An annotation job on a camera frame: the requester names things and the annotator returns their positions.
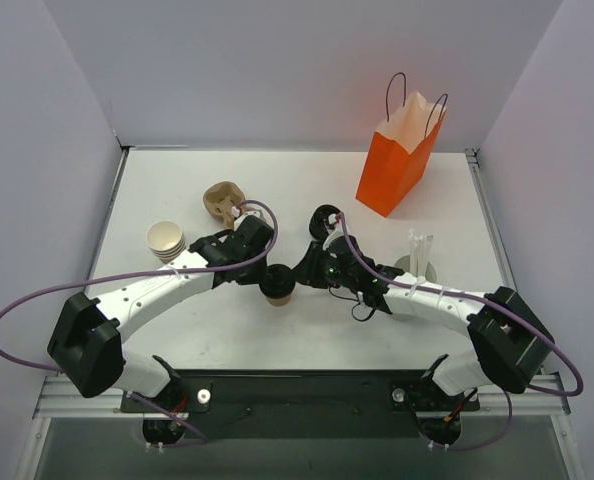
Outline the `single brown paper cup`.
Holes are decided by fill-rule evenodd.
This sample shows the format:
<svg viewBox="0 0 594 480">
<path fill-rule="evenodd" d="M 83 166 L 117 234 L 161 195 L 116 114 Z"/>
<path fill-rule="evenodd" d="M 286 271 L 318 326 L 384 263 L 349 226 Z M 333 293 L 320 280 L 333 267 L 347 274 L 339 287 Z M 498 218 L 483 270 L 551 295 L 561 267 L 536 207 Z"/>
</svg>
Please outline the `single brown paper cup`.
<svg viewBox="0 0 594 480">
<path fill-rule="evenodd" d="M 277 296 L 277 295 L 274 295 L 274 296 L 266 295 L 265 296 L 267 302 L 274 307 L 283 307 L 283 306 L 287 305 L 290 302 L 291 297 L 292 297 L 291 293 L 284 294 L 281 296 Z"/>
</svg>

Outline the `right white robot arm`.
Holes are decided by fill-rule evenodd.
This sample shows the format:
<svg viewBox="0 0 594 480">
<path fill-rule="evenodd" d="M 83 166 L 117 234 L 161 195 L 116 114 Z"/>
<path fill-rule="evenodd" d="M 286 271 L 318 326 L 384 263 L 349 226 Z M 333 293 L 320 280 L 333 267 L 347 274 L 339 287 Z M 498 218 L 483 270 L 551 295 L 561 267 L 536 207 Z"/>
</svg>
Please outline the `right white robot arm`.
<svg viewBox="0 0 594 480">
<path fill-rule="evenodd" d="M 312 241 L 293 269 L 296 282 L 312 288 L 343 287 L 369 309 L 408 316 L 445 327 L 470 339 L 461 354 L 442 354 L 420 384 L 423 401 L 441 408 L 455 395 L 485 385 L 521 394 L 550 353 L 542 338 L 553 337 L 516 291 L 500 287 L 493 293 L 469 293 L 425 282 L 410 273 L 356 258 L 338 238 L 325 249 Z"/>
</svg>

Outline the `black cup lid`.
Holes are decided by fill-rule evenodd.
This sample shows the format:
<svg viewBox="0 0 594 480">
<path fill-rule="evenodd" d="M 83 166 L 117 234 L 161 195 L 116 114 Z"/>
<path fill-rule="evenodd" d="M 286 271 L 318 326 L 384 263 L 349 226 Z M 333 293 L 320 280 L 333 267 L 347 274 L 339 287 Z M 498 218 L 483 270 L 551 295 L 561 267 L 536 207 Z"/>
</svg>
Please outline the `black cup lid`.
<svg viewBox="0 0 594 480">
<path fill-rule="evenodd" d="M 291 268 L 284 264 L 272 264 L 267 267 L 259 288 L 265 297 L 279 300 L 290 296 L 295 285 L 296 281 Z"/>
</svg>

